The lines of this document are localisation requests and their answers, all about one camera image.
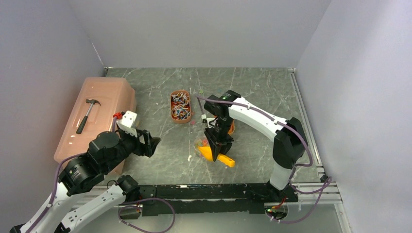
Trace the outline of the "orange plastic scoop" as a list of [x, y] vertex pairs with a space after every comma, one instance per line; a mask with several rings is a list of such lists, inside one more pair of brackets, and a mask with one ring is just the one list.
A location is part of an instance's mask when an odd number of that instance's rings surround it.
[[[198, 147], [198, 150], [200, 152], [200, 154], [209, 162], [213, 162], [213, 157], [212, 157], [212, 151], [211, 148], [209, 146], [202, 146], [202, 147]], [[219, 161], [223, 164], [225, 164], [227, 167], [235, 167], [236, 162], [235, 160], [231, 159], [230, 157], [223, 155], [223, 154], [219, 154], [216, 161]]]

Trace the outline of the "clear plastic jar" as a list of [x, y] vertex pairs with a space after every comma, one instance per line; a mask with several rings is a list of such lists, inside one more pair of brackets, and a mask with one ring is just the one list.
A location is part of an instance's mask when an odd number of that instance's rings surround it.
[[208, 146], [209, 146], [208, 140], [204, 135], [196, 137], [195, 140], [194, 140], [194, 143], [193, 143], [195, 153], [199, 157], [203, 157], [203, 154], [201, 153], [199, 148], [200, 147], [208, 147]]

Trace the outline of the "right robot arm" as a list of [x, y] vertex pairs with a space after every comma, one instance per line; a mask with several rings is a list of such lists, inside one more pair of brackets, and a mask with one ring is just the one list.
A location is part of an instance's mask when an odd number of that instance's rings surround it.
[[305, 152], [310, 152], [300, 120], [270, 114], [232, 90], [226, 91], [220, 97], [211, 95], [197, 99], [204, 101], [200, 104], [200, 109], [202, 122], [206, 124], [204, 134], [213, 162], [225, 156], [231, 149], [234, 139], [229, 131], [235, 120], [262, 133], [273, 143], [275, 166], [269, 179], [268, 196], [273, 201], [282, 200], [298, 166], [297, 161]]

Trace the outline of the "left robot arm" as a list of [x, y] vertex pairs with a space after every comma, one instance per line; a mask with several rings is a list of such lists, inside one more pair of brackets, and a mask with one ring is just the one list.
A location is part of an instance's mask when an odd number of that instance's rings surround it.
[[27, 223], [13, 226], [10, 232], [77, 233], [112, 207], [124, 202], [135, 203], [141, 199], [140, 187], [134, 178], [124, 175], [95, 199], [72, 209], [130, 154], [151, 157], [160, 141], [147, 130], [137, 130], [136, 135], [123, 130], [98, 134], [85, 153], [71, 156], [59, 164], [48, 199]]

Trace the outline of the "tray of gummy candies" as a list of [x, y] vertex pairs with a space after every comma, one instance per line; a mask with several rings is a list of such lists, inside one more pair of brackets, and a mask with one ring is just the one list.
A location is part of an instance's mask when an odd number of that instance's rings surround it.
[[232, 123], [231, 123], [231, 125], [230, 125], [230, 128], [229, 128], [229, 131], [228, 131], [228, 134], [229, 134], [230, 136], [232, 136], [233, 133], [234, 133], [234, 131], [235, 131], [235, 122], [232, 121]]

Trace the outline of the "pink plastic storage box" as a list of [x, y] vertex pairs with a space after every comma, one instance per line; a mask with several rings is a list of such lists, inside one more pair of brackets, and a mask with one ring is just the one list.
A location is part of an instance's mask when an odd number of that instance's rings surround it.
[[[77, 128], [90, 108], [87, 99], [97, 100], [101, 104], [92, 107], [82, 133], [77, 134]], [[128, 110], [134, 112], [136, 106], [135, 90], [125, 78], [87, 77], [61, 136], [54, 160], [59, 163], [67, 157], [86, 152], [90, 141], [98, 134], [111, 130], [113, 114]]]

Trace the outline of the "black hammer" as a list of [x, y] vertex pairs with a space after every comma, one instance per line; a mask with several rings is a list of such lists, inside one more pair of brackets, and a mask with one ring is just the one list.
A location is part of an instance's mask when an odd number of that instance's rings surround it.
[[83, 117], [82, 121], [80, 122], [80, 124], [79, 124], [79, 126], [78, 126], [78, 128], [77, 128], [77, 130], [76, 130], [76, 134], [81, 134], [81, 133], [83, 132], [83, 129], [84, 129], [85, 125], [86, 125], [86, 122], [87, 122], [87, 120], [88, 120], [89, 114], [90, 114], [93, 106], [94, 106], [95, 104], [101, 105], [101, 103], [100, 103], [98, 100], [95, 100], [95, 99], [86, 99], [86, 103], [89, 103], [89, 104], [90, 104], [90, 107], [89, 107], [89, 109], [87, 110], [87, 112], [86, 112], [85, 116]]

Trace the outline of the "black base frame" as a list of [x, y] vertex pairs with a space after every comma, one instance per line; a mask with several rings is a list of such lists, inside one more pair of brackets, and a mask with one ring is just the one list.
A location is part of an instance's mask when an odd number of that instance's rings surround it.
[[121, 176], [115, 183], [126, 194], [126, 203], [142, 203], [143, 216], [169, 213], [169, 207], [160, 200], [167, 201], [177, 214], [263, 214], [271, 204], [298, 201], [291, 187], [278, 191], [269, 183], [139, 185], [129, 175]]

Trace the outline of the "aluminium table rail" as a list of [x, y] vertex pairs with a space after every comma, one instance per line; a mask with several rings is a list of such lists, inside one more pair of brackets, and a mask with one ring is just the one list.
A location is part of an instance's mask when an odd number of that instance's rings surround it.
[[[320, 158], [320, 154], [319, 154], [319, 151], [318, 151], [318, 147], [316, 145], [314, 134], [312, 132], [312, 128], [311, 128], [311, 125], [310, 125], [310, 122], [309, 122], [309, 118], [308, 118], [308, 115], [307, 115], [307, 112], [306, 112], [306, 109], [305, 109], [305, 106], [304, 106], [303, 98], [302, 98], [302, 95], [301, 95], [299, 87], [298, 87], [298, 83], [297, 83], [296, 76], [295, 76], [296, 68], [290, 68], [289, 67], [289, 68], [287, 68], [287, 71], [288, 71], [288, 74], [290, 76], [290, 79], [291, 79], [291, 82], [292, 82], [292, 85], [293, 85], [293, 89], [296, 92], [296, 97], [297, 97], [297, 100], [298, 100], [300, 114], [301, 114], [301, 117], [303, 119], [303, 126], [306, 129], [306, 136], [307, 136], [307, 139], [308, 139], [308, 144], [309, 144], [309, 147], [312, 151], [312, 156], [315, 160], [318, 176], [319, 176], [319, 178], [321, 178], [323, 176], [326, 176], [326, 171], [325, 171], [325, 168], [322, 164], [322, 160]], [[329, 187], [329, 189], [336, 188], [336, 190], [337, 190], [336, 193], [339, 196], [337, 200], [330, 202], [330, 204], [334, 205], [336, 215], [337, 215], [337, 218], [338, 218], [338, 222], [339, 222], [339, 226], [340, 226], [343, 233], [351, 233], [352, 229], [351, 229], [350, 223], [348, 221], [348, 217], [347, 217], [347, 214], [346, 214], [344, 206], [343, 206], [343, 199], [342, 199], [342, 196], [340, 194], [340, 191], [339, 191], [339, 188], [338, 188], [336, 182], [335, 181], [331, 182], [328, 187]]]

